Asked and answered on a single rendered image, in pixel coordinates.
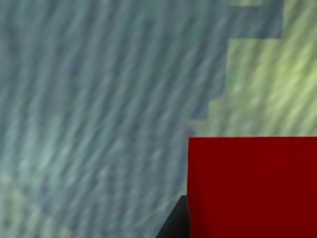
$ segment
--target dark red surface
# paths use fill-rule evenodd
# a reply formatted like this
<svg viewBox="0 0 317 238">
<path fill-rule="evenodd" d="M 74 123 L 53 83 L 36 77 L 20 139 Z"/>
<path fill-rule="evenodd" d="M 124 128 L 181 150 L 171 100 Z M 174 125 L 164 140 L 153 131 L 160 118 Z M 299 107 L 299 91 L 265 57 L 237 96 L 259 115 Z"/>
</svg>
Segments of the dark red surface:
<svg viewBox="0 0 317 238">
<path fill-rule="evenodd" d="M 190 138 L 193 238 L 317 238 L 317 138 Z"/>
</svg>

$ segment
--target red cube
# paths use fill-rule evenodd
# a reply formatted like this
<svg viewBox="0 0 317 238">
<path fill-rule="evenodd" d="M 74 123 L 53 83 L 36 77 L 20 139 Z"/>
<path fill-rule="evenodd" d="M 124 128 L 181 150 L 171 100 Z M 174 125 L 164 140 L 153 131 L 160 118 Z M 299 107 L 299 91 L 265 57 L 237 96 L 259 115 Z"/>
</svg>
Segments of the red cube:
<svg viewBox="0 0 317 238">
<path fill-rule="evenodd" d="M 190 138 L 192 238 L 317 238 L 317 138 Z"/>
</svg>

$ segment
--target blue textured surface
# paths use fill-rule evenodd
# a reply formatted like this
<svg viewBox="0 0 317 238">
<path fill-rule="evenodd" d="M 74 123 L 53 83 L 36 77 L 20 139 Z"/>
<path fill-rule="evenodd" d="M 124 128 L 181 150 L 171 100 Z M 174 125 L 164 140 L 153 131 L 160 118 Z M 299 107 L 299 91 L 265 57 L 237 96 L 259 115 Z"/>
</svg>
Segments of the blue textured surface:
<svg viewBox="0 0 317 238">
<path fill-rule="evenodd" d="M 282 3 L 0 0 L 1 169 L 83 238 L 154 237 L 227 40 L 280 37 Z"/>
</svg>

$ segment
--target red box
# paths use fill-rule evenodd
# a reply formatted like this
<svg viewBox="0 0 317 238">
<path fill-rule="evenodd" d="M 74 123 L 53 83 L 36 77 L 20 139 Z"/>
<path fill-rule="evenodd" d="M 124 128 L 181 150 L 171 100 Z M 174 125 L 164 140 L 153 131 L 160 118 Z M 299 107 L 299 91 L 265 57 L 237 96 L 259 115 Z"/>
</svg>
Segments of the red box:
<svg viewBox="0 0 317 238">
<path fill-rule="evenodd" d="M 317 238 L 317 138 L 190 138 L 192 238 Z"/>
</svg>

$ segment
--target red rectangle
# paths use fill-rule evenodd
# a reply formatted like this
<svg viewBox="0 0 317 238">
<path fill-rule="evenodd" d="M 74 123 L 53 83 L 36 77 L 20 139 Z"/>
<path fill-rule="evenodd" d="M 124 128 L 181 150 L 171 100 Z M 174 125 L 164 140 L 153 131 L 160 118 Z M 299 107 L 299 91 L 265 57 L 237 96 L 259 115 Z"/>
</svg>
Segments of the red rectangle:
<svg viewBox="0 0 317 238">
<path fill-rule="evenodd" d="M 196 238 L 317 237 L 317 138 L 190 138 Z"/>
</svg>

